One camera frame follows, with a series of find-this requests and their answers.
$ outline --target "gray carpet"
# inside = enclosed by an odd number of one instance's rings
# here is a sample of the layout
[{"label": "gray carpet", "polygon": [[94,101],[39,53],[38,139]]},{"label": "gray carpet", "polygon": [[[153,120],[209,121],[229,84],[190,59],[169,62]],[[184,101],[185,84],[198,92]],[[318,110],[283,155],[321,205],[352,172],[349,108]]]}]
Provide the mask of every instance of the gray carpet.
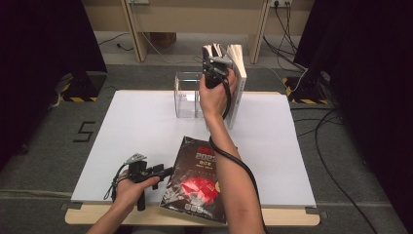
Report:
[{"label": "gray carpet", "polygon": [[[28,153],[14,156],[0,173],[0,189],[73,192],[116,90],[172,90],[177,71],[199,71],[197,66],[108,65],[109,75],[96,102],[62,102],[38,126]],[[266,68],[247,69],[246,91],[285,93],[282,83]],[[294,72],[280,71],[281,77]],[[333,107],[321,104],[291,104],[292,108]],[[296,122],[303,159],[321,213],[316,227],[275,227],[273,233],[372,233],[360,213],[338,189],[318,155],[312,131],[326,110],[291,110]],[[374,174],[363,164],[351,131],[339,111],[319,128],[318,143],[322,160],[338,183],[359,205],[379,233],[406,233]],[[93,132],[87,139],[78,134]],[[0,193],[0,233],[84,233],[88,225],[64,222],[63,204],[68,197],[52,198],[27,193]]]}]

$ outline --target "person's left hand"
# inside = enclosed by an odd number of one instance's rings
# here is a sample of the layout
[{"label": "person's left hand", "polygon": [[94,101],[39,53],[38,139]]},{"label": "person's left hand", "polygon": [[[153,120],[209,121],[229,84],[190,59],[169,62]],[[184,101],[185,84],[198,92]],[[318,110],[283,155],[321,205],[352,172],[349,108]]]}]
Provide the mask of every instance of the person's left hand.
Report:
[{"label": "person's left hand", "polygon": [[[122,175],[127,175],[128,170],[122,172]],[[127,212],[131,212],[143,190],[147,187],[155,185],[160,180],[159,177],[150,177],[141,183],[133,183],[128,178],[122,176],[119,177],[118,187],[116,190],[116,199],[113,206],[125,209]]]}]

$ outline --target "forearm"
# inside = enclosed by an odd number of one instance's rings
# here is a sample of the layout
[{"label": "forearm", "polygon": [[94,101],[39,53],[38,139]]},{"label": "forearm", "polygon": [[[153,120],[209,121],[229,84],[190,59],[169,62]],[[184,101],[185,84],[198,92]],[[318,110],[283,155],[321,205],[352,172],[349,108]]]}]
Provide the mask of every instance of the forearm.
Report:
[{"label": "forearm", "polygon": [[88,231],[88,234],[112,234],[129,214],[129,210],[112,206]]},{"label": "forearm", "polygon": [[[206,117],[215,145],[241,160],[234,142],[221,117]],[[216,169],[223,197],[225,213],[231,233],[260,233],[261,209],[254,186],[244,168],[228,158],[216,154]]]}]

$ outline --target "white table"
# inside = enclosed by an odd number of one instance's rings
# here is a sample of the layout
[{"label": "white table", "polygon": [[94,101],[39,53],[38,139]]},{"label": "white table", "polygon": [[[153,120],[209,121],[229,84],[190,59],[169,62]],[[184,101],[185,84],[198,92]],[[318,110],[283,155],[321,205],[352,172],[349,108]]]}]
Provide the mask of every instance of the white table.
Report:
[{"label": "white table", "polygon": [[[184,136],[208,139],[203,118],[176,118],[174,111],[173,91],[116,92],[71,198],[82,209],[69,209],[68,223],[94,223],[107,211],[111,201],[103,196],[132,154],[147,156],[149,167],[171,167]],[[229,132],[255,175],[267,225],[317,225],[319,215],[306,213],[316,202],[286,97],[245,92]],[[132,212],[124,224],[219,225],[158,208],[165,187],[147,189],[146,211]]]}]

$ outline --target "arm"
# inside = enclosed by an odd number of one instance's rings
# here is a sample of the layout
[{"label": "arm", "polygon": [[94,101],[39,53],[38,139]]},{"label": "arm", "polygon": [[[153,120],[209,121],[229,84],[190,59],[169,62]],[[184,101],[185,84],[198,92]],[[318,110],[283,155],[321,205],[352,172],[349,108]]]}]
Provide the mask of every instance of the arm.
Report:
[{"label": "arm", "polygon": [[134,204],[142,191],[159,182],[157,176],[150,177],[141,183],[133,183],[123,179],[118,183],[117,198],[110,209],[88,231],[88,234],[115,233],[128,214],[133,210]]},{"label": "arm", "polygon": [[[237,78],[231,69],[229,69],[228,81],[233,93],[237,86]],[[241,160],[221,116],[227,99],[223,85],[220,84],[209,90],[205,86],[205,77],[203,77],[200,83],[200,96],[201,107],[213,142]],[[216,168],[230,233],[264,233],[261,207],[247,172],[217,153]]]}]

